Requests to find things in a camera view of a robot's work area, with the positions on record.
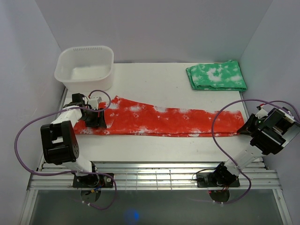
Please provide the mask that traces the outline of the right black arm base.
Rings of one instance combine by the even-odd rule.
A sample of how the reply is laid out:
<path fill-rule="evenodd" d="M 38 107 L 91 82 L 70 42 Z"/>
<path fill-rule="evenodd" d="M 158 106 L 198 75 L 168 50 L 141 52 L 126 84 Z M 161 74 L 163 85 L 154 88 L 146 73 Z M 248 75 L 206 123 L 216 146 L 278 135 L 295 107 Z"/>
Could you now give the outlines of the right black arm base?
<path fill-rule="evenodd" d="M 195 178 L 192 180 L 197 182 L 198 188 L 238 188 L 240 187 L 240 181 L 238 176 L 231 174 L 224 162 L 221 162 L 213 172 L 204 172 L 210 169 L 203 169 L 192 176 Z"/>

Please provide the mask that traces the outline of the red tie-dye trousers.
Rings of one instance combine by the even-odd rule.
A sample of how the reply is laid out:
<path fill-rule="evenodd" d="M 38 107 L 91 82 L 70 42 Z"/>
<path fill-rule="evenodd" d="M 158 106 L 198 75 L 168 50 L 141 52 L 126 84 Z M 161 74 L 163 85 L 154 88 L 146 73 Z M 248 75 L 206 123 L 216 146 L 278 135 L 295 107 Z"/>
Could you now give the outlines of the red tie-dye trousers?
<path fill-rule="evenodd" d="M 244 125 L 240 111 L 163 108 L 116 96 L 104 111 L 107 128 L 76 123 L 77 135 L 150 135 L 162 137 L 230 137 Z"/>

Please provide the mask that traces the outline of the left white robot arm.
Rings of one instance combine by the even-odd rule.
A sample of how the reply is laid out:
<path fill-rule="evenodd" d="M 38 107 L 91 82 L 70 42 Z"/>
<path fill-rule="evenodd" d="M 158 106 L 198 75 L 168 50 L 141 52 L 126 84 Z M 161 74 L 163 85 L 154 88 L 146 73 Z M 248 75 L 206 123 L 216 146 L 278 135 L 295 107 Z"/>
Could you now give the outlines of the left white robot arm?
<path fill-rule="evenodd" d="M 46 162 L 71 170 L 75 181 L 84 187 L 98 187 L 103 176 L 95 173 L 93 162 L 80 155 L 74 127 L 82 121 L 87 128 L 107 128 L 103 108 L 99 107 L 101 102 L 101 97 L 73 94 L 72 101 L 63 106 L 64 112 L 40 129 Z"/>

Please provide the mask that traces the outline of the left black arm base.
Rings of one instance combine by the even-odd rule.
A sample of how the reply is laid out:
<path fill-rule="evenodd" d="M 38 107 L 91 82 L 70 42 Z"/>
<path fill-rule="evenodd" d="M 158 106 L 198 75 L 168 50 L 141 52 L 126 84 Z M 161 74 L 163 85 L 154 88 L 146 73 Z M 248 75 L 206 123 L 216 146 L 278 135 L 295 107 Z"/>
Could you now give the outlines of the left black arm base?
<path fill-rule="evenodd" d="M 83 175 L 76 176 L 74 173 L 73 185 L 74 188 L 112 188 L 113 181 L 107 175 Z"/>

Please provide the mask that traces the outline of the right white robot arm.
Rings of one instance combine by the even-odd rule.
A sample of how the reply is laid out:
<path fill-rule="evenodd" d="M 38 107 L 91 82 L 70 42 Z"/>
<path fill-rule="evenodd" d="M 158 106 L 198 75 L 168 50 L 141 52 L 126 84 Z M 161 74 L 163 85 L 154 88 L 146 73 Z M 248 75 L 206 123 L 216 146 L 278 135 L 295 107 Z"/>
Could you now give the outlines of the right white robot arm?
<path fill-rule="evenodd" d="M 212 182 L 217 186 L 230 186 L 244 168 L 257 158 L 276 155 L 300 133 L 300 123 L 281 109 L 266 111 L 258 107 L 247 122 L 237 131 L 251 137 L 249 146 L 225 163 L 220 163 L 212 173 Z"/>

